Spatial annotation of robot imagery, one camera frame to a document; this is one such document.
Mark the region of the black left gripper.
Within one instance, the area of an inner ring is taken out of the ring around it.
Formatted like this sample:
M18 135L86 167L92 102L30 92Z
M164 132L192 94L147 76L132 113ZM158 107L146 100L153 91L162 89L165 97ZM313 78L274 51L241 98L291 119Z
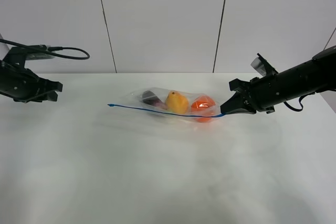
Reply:
M10 63L1 61L1 95L15 102L43 102L58 100L57 92L62 92L63 84L40 78L25 62Z

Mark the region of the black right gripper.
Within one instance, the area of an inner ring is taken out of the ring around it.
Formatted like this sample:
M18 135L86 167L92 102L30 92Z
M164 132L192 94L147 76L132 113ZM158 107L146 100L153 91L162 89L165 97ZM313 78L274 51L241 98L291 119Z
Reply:
M255 110L262 112L263 93L260 81L259 77L252 78L250 81L239 79L230 81L230 91L235 91L235 94L220 106L221 114L255 114Z

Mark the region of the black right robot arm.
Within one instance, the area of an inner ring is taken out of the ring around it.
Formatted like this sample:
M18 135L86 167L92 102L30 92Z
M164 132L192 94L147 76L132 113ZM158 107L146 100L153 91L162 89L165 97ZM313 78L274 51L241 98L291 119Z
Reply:
M321 51L300 65L278 73L260 54L251 66L262 75L250 81L234 79L229 82L230 91L235 94L220 106L221 113L229 114L267 114L275 111L280 103L295 112L301 112L288 104L325 91L335 91L335 46Z

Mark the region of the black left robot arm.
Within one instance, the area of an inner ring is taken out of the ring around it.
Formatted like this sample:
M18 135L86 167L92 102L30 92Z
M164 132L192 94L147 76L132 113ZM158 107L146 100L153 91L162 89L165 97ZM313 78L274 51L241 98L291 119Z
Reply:
M29 69L1 61L1 95L15 102L56 102L62 89L60 82L44 79Z

